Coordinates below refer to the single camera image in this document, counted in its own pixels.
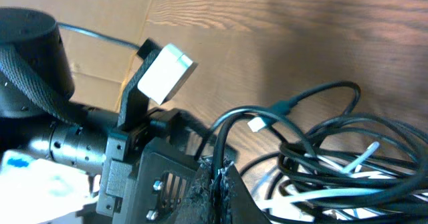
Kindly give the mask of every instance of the screw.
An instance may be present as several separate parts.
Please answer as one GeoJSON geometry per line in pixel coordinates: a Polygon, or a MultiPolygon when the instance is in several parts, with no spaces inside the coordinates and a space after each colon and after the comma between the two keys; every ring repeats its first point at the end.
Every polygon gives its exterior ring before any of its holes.
{"type": "Polygon", "coordinates": [[[156,218],[158,218],[158,215],[159,215],[158,211],[150,210],[148,211],[146,218],[150,221],[154,221],[156,220],[156,218]]]}
{"type": "Polygon", "coordinates": [[[163,182],[162,181],[155,181],[153,184],[153,190],[154,191],[160,191],[163,188],[163,182]]]}

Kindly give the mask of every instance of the cable bundle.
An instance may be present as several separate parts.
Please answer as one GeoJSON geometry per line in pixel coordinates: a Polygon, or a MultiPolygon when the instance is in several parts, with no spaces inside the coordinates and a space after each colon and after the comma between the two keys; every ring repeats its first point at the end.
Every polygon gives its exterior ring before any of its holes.
{"type": "MultiPolygon", "coordinates": [[[[287,102],[281,108],[271,109],[259,106],[234,108],[218,118],[204,136],[195,155],[198,159],[209,137],[221,126],[213,155],[213,174],[217,176],[223,168],[224,148],[231,127],[240,120],[261,118],[267,129],[281,140],[280,151],[261,156],[247,164],[241,171],[243,176],[255,165],[276,158],[280,173],[270,183],[266,201],[257,202],[262,209],[269,209],[285,203],[293,203],[303,212],[315,217],[316,222],[331,223],[404,223],[428,221],[428,202],[422,195],[427,188],[428,173],[428,135],[423,131],[398,120],[378,117],[367,113],[351,113],[360,97],[360,88],[352,82],[333,82],[303,92],[287,102]],[[285,116],[299,101],[318,92],[337,87],[349,87],[354,90],[354,98],[345,111],[334,118],[315,125],[303,133],[285,116]],[[270,126],[280,122],[292,130],[300,140],[289,143],[276,129],[270,126]],[[381,124],[400,136],[400,140],[368,128],[355,127],[358,123],[381,124]],[[390,144],[404,152],[411,161],[398,160],[373,154],[379,144],[374,143],[361,154],[326,150],[321,148],[328,136],[355,133],[375,137],[382,144],[390,144]],[[290,195],[287,186],[293,185],[300,193],[290,195]],[[272,199],[278,186],[284,197],[272,199]],[[359,219],[343,209],[364,208],[375,217],[359,219]],[[323,214],[326,210],[335,210],[346,221],[323,214]]],[[[282,219],[265,213],[272,221],[279,223],[304,223],[282,219]]]]}

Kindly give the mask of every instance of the floor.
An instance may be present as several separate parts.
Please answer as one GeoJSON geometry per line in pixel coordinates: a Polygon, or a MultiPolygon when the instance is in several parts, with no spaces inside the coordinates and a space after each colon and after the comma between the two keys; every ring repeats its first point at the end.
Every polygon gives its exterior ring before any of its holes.
{"type": "MultiPolygon", "coordinates": [[[[358,111],[428,130],[428,0],[66,0],[64,8],[56,5],[62,0],[0,1],[47,9],[61,21],[130,41],[174,43],[199,67],[166,107],[190,110],[206,124],[232,107],[269,106],[317,84],[352,80],[363,91],[358,111]],[[101,4],[109,8],[95,10],[101,4]]],[[[64,42],[77,100],[97,96],[88,102],[110,108],[106,103],[116,102],[123,78],[126,83],[141,62],[128,64],[129,52],[95,42],[92,49],[78,38],[64,42]],[[103,68],[109,70],[105,75],[103,68]],[[113,81],[95,85],[80,81],[84,76],[113,81]]],[[[302,102],[290,118],[307,130],[339,114],[350,97],[348,90],[321,94],[302,102]]],[[[251,134],[244,123],[228,141],[240,151],[238,168],[278,149],[272,136],[251,134]]],[[[328,147],[362,151],[369,144],[361,136],[344,136],[328,147]]],[[[400,156],[390,146],[381,152],[400,156]]],[[[251,173],[246,181],[259,175],[251,173]]]]}

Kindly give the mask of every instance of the gray cable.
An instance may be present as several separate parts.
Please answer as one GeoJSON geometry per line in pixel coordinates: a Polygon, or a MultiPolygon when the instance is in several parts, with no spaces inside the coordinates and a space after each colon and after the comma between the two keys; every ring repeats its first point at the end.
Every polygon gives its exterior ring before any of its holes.
{"type": "Polygon", "coordinates": [[[77,33],[81,33],[81,34],[84,34],[84,35],[95,37],[95,38],[98,38],[98,39],[101,39],[101,40],[104,40],[104,41],[109,41],[111,43],[115,43],[115,44],[118,44],[118,45],[121,45],[121,46],[124,46],[124,47],[129,47],[131,49],[136,49],[136,50],[140,49],[140,46],[136,45],[135,43],[131,43],[131,42],[128,42],[128,41],[124,41],[122,39],[118,39],[118,38],[115,38],[115,37],[107,36],[107,35],[104,35],[102,33],[98,33],[98,32],[92,31],[90,29],[86,29],[84,27],[77,27],[77,26],[74,26],[74,25],[71,25],[71,24],[60,23],[60,22],[58,22],[58,26],[60,28],[62,28],[62,29],[66,29],[66,30],[70,30],[70,31],[75,31],[77,33]]]}

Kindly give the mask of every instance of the cable tip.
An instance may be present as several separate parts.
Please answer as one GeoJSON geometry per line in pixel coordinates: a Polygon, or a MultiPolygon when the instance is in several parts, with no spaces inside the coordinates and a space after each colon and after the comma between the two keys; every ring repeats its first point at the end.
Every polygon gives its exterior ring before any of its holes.
{"type": "Polygon", "coordinates": [[[259,132],[259,130],[266,127],[266,123],[260,117],[255,117],[254,119],[250,120],[247,124],[252,132],[259,132]]]}

